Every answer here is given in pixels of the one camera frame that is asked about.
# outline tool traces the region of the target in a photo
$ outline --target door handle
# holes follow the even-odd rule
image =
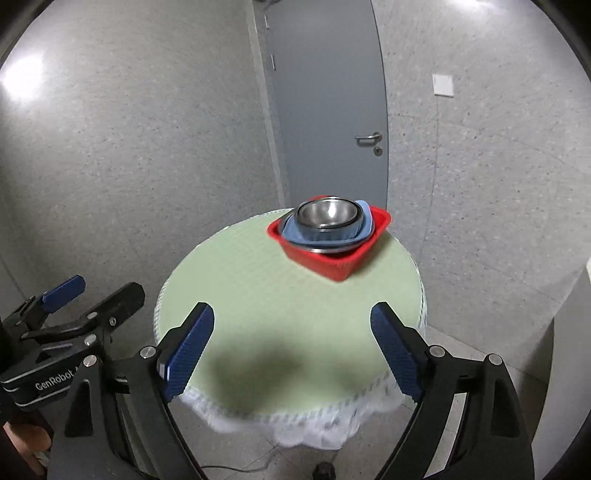
[[[367,141],[367,142],[374,142],[374,144],[376,144],[376,143],[382,141],[382,134],[380,132],[374,132],[373,134],[367,135],[366,137],[364,137],[364,136],[355,137],[355,140],[357,140],[357,143]]]

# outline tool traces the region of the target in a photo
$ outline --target blue gripper pad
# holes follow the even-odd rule
[[[163,391],[166,402],[183,393],[213,333],[213,323],[214,315],[211,306],[206,303],[197,303],[184,323],[170,330],[164,337],[163,343],[174,330],[176,330],[175,333],[180,334],[178,348],[164,359],[164,363],[159,362],[158,365],[160,376],[166,382]]]
[[[47,313],[55,313],[64,305],[70,303],[86,289],[86,282],[80,275],[66,280],[59,287],[43,294],[41,306]]]
[[[398,318],[395,320],[405,328]],[[423,396],[423,389],[418,381],[418,365],[412,353],[406,348],[396,328],[390,323],[379,304],[372,308],[370,321],[374,337],[400,390],[418,402]]]

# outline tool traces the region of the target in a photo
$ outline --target gray door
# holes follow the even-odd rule
[[[267,20],[291,202],[335,194],[385,208],[388,113],[371,1],[281,0]],[[376,132],[380,141],[356,140]]]

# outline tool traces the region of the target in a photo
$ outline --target stainless steel bowl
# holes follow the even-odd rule
[[[306,240],[347,240],[359,233],[363,209],[351,200],[325,197],[302,203],[295,209],[294,221]]]
[[[325,197],[302,203],[295,211],[295,221],[317,230],[342,228],[363,219],[363,209],[351,200]]]

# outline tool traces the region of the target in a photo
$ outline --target speckled wall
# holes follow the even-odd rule
[[[86,278],[73,312],[142,283],[146,306],[116,336],[135,349],[195,245],[278,207],[243,4],[56,0],[0,78],[14,72],[0,179],[19,255],[41,288]]]
[[[591,255],[591,83],[529,0],[374,8],[391,231],[419,262],[427,323],[546,380],[548,326]]]

